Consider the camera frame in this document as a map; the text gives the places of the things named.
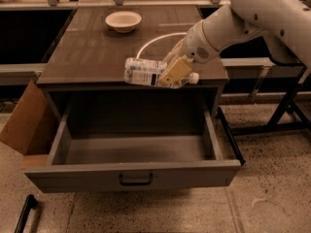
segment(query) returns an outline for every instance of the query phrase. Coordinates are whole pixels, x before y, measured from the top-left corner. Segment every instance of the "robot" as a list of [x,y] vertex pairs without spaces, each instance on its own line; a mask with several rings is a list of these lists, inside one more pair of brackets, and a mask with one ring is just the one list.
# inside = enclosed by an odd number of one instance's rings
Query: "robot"
[[167,68],[158,83],[177,83],[192,72],[193,62],[207,63],[222,50],[260,36],[272,61],[306,67],[303,83],[311,72],[311,10],[300,0],[230,0],[195,24],[164,57]]

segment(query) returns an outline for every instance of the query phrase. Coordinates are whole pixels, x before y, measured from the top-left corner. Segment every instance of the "white bowl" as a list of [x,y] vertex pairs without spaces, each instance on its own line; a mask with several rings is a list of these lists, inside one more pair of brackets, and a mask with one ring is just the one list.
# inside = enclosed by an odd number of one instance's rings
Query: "white bowl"
[[114,28],[119,33],[129,33],[133,31],[142,18],[134,12],[115,12],[106,17],[108,26]]

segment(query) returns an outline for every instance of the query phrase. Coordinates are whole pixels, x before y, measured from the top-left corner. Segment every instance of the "open drawer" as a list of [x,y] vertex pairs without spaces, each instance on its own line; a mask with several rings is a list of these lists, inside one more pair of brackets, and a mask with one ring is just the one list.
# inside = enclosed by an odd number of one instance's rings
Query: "open drawer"
[[44,192],[226,186],[241,166],[198,89],[73,92],[41,160],[24,173]]

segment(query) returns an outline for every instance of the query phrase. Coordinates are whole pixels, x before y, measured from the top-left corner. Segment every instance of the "speckled floor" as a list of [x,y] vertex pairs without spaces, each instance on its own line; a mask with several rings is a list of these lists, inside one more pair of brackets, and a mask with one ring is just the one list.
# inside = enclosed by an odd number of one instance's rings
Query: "speckled floor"
[[[0,113],[0,129],[12,108]],[[311,116],[310,103],[301,108]],[[245,126],[266,123],[275,105],[223,109],[230,125]],[[69,194],[42,193],[19,170],[21,155],[0,143],[0,232],[14,232],[30,193],[39,205],[24,232],[311,232],[311,133],[237,142],[247,163],[229,187]]]

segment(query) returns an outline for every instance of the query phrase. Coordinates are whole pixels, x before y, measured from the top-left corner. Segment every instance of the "bottle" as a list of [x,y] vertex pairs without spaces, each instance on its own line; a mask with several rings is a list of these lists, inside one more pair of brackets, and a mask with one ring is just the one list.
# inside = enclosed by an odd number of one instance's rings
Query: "bottle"
[[124,80],[130,84],[147,86],[159,86],[167,88],[180,88],[187,83],[197,83],[197,73],[190,73],[184,79],[171,85],[163,85],[158,82],[160,75],[167,68],[167,63],[157,60],[127,58],[125,61]]

